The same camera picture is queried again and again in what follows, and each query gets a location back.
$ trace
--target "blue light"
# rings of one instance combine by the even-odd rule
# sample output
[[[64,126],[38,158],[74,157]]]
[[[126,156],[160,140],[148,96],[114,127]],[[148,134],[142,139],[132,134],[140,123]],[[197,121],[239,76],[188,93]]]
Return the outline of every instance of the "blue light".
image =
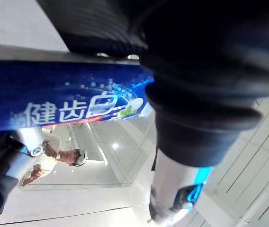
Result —
[[[201,192],[201,189],[202,189],[202,184],[199,184],[197,187],[195,187],[194,190],[192,190],[192,192],[188,195],[187,197],[187,200],[189,202],[196,202],[199,195],[200,195],[200,192]]]
[[[208,176],[210,175],[211,170],[212,170],[212,167],[199,168],[199,170],[197,171],[195,184],[204,183],[207,180]]]
[[[212,170],[212,167],[202,167],[199,168],[199,170],[197,171],[197,176],[195,179],[195,183],[197,184],[197,186],[195,187],[194,190],[192,190],[192,192],[188,195],[187,200],[189,202],[196,202],[201,190],[202,190],[202,186],[203,183],[207,180],[208,176],[210,175]]]

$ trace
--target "white wall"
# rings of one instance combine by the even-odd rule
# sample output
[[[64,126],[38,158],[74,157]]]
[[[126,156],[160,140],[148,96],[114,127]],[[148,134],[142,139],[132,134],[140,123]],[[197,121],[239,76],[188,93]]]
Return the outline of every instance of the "white wall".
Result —
[[[209,188],[238,218],[266,193],[249,223],[269,227],[269,98],[255,108],[264,114],[263,123],[241,135],[210,177]]]

